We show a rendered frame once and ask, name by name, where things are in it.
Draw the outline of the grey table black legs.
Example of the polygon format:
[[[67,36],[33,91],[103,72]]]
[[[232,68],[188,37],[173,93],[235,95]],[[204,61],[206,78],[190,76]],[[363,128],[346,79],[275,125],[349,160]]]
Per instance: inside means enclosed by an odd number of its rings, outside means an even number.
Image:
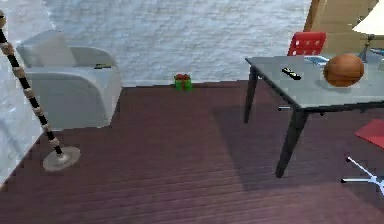
[[[351,87],[337,88],[327,83],[323,70],[302,56],[251,57],[244,120],[248,121],[256,85],[263,79],[293,109],[275,175],[280,178],[288,166],[308,116],[312,113],[342,112],[384,108],[384,71],[374,56],[364,66],[362,79]],[[282,68],[301,76],[293,80]]]

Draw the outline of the black and beige floor lamp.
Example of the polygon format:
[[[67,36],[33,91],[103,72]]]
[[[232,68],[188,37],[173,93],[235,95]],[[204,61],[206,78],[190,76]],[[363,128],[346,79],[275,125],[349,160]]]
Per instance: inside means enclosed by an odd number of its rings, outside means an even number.
[[[62,147],[59,139],[54,135],[48,119],[35,97],[32,87],[30,86],[24,69],[20,66],[15,56],[15,50],[11,43],[8,42],[3,32],[6,25],[6,17],[0,10],[0,51],[7,57],[13,75],[18,79],[23,89],[24,96],[29,101],[32,111],[39,119],[40,125],[45,132],[53,151],[43,160],[43,167],[48,172],[60,171],[74,165],[80,159],[80,150],[73,146]]]

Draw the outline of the red chair white dots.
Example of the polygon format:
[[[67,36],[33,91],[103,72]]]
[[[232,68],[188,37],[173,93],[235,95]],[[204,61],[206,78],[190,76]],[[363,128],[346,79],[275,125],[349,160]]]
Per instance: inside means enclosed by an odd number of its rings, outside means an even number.
[[[322,51],[325,40],[325,32],[296,32],[292,37],[287,55],[318,55]]]

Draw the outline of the white shade table lamp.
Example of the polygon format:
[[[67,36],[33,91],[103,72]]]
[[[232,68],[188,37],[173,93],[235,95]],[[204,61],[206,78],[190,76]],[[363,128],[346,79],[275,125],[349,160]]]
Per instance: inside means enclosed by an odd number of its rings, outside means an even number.
[[[364,48],[358,55],[363,63],[367,63],[367,51],[372,40],[376,36],[384,35],[384,0],[377,0],[376,5],[368,15],[359,21],[352,30],[367,35],[367,41],[364,44]]]

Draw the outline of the orange basketball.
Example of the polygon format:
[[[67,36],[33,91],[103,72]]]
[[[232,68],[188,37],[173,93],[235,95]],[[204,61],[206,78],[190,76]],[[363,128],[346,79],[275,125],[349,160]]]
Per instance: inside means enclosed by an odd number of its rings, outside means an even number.
[[[334,87],[350,87],[364,75],[364,63],[353,54],[340,54],[331,58],[323,69],[323,77]]]

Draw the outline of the blue and white book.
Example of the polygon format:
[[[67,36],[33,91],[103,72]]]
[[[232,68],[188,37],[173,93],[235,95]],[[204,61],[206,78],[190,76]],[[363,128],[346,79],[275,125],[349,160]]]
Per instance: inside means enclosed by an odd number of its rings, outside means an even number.
[[[323,68],[329,61],[328,58],[321,55],[307,55],[304,59],[321,68]]]

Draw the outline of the red office chair silver base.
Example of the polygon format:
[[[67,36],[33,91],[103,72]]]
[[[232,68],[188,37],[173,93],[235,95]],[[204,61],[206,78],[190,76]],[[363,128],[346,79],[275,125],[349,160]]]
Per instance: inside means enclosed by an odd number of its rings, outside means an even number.
[[[384,120],[374,119],[370,121],[368,124],[356,131],[355,135],[384,150]],[[341,178],[341,183],[361,182],[374,184],[378,187],[380,193],[384,196],[384,176],[377,176],[372,174],[369,170],[367,170],[364,166],[362,166],[359,162],[350,156],[346,157],[346,162],[355,165],[360,171],[367,175],[367,178]]]

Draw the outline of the green gift box red bow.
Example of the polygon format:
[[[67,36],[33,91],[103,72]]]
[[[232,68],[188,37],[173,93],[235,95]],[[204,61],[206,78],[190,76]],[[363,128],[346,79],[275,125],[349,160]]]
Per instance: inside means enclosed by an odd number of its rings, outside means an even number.
[[[175,88],[180,91],[188,91],[192,89],[191,77],[188,74],[176,74],[174,76]]]

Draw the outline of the brown wooden door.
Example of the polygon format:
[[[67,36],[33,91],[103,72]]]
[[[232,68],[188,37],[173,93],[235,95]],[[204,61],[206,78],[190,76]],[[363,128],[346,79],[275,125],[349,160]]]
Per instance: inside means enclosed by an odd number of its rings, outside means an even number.
[[[360,53],[367,35],[353,31],[379,0],[311,0],[304,32],[325,32],[323,54]]]

